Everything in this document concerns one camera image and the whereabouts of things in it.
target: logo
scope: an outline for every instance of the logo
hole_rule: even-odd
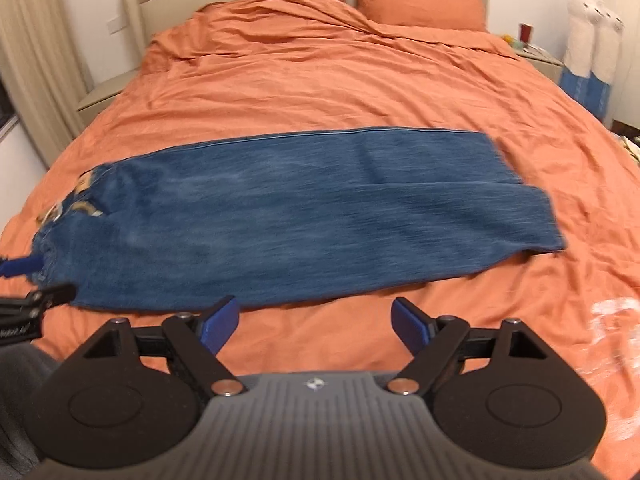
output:
[[[31,327],[31,323],[27,323],[22,326],[17,326],[14,328],[3,328],[0,330],[0,339],[8,339],[10,337],[16,337],[19,335],[25,335]]]
[[[321,390],[322,388],[324,388],[326,386],[326,383],[322,379],[319,379],[318,377],[314,377],[313,379],[309,379],[305,383],[305,386],[310,390],[317,392],[318,390]]]

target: blue denim jeans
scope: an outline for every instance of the blue denim jeans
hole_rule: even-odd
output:
[[[324,300],[487,269],[564,242],[484,134],[363,128],[169,148],[97,166],[33,240],[76,304]]]

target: orange pillow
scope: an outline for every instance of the orange pillow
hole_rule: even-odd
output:
[[[482,0],[358,0],[358,10],[387,25],[486,31]]]

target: nightstand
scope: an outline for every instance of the nightstand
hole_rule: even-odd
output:
[[[84,126],[91,124],[98,114],[109,106],[124,87],[136,76],[138,70],[120,74],[100,83],[87,97],[78,103],[78,113]]]
[[[560,76],[564,68],[562,61],[557,60],[545,50],[539,50],[532,46],[525,47],[524,50],[514,48],[513,51],[518,56],[529,61],[542,75],[548,77],[554,83],[558,84],[560,82]]]

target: metal button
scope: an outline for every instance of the metal button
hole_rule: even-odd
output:
[[[233,397],[242,393],[242,390],[244,390],[244,386],[235,379],[222,379],[211,385],[211,391],[222,397]]]
[[[396,395],[411,395],[420,389],[420,384],[413,379],[397,378],[386,384],[387,389]]]
[[[44,215],[42,224],[46,224],[49,221],[56,222],[62,216],[62,202],[58,202],[53,205]]]

